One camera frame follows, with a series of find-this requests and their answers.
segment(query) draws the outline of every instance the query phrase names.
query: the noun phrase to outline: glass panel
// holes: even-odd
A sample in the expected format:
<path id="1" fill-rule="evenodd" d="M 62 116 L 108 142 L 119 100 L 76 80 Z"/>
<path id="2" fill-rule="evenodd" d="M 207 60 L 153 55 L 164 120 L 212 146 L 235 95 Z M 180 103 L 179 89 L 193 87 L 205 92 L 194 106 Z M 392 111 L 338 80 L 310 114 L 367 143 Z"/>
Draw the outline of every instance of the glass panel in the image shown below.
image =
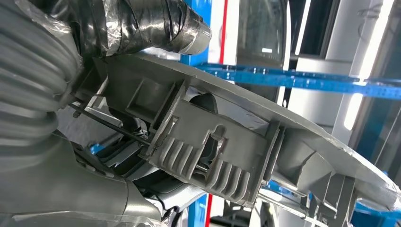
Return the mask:
<path id="1" fill-rule="evenodd" d="M 253 65 L 284 60 L 285 10 L 283 0 L 240 0 L 238 59 Z"/>

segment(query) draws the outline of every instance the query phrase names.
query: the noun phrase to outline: red stripe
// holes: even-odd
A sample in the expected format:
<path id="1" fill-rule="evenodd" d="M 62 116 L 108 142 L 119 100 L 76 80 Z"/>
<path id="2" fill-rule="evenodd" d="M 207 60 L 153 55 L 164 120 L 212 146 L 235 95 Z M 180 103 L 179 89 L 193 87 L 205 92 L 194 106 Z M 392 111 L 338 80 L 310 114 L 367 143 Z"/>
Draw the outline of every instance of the red stripe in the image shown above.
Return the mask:
<path id="1" fill-rule="evenodd" d="M 209 194 L 208 195 L 208 207 L 206 210 L 206 218 L 205 218 L 205 227 L 209 227 L 209 224 L 210 224 L 210 211 L 212 209 L 212 199 L 213 199 L 213 195 Z"/>
<path id="2" fill-rule="evenodd" d="M 224 0 L 223 26 L 221 29 L 220 64 L 224 62 L 224 46 L 226 44 L 226 23 L 227 23 L 228 0 Z"/>

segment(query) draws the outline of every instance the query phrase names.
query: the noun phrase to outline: blue metal rack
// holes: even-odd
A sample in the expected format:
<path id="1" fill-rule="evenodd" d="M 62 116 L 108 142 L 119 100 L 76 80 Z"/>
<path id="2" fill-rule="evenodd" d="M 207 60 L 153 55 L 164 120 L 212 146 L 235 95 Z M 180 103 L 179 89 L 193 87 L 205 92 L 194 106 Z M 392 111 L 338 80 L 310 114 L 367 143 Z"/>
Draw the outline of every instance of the blue metal rack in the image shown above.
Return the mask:
<path id="1" fill-rule="evenodd" d="M 389 85 L 390 81 L 382 79 L 360 81 L 357 77 L 345 75 L 219 64 L 201 64 L 196 67 L 219 78 L 239 83 L 359 93 L 363 96 L 401 100 L 401 87 Z"/>

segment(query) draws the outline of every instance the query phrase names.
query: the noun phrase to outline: gray corrugated duct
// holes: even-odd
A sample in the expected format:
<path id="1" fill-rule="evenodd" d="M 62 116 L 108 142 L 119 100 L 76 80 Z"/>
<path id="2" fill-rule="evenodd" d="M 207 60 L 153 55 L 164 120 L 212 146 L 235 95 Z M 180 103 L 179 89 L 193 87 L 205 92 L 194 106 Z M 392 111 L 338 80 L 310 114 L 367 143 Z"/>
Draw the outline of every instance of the gray corrugated duct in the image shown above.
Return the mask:
<path id="1" fill-rule="evenodd" d="M 55 132 L 55 98 L 77 73 L 78 54 L 14 0 L 0 1 L 0 20 L 0 226 L 95 227 L 122 215 L 160 221 L 132 183 L 78 163 Z"/>
<path id="2" fill-rule="evenodd" d="M 73 53 L 27 17 L 1 3 L 0 144 L 26 146 L 57 129 L 53 113 L 78 70 Z"/>

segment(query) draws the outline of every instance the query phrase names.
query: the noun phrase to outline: black tape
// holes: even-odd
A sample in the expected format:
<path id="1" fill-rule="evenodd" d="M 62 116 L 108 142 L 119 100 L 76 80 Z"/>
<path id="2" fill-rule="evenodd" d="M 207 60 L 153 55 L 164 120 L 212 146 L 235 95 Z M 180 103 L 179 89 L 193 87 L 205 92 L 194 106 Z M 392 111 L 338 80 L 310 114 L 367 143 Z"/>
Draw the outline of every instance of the black tape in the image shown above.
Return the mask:
<path id="1" fill-rule="evenodd" d="M 102 0 L 31 0 L 74 31 L 79 53 L 86 58 L 107 54 L 107 27 Z M 180 52 L 194 41 L 202 18 L 182 0 L 116 0 L 121 24 L 116 54 L 148 47 Z"/>

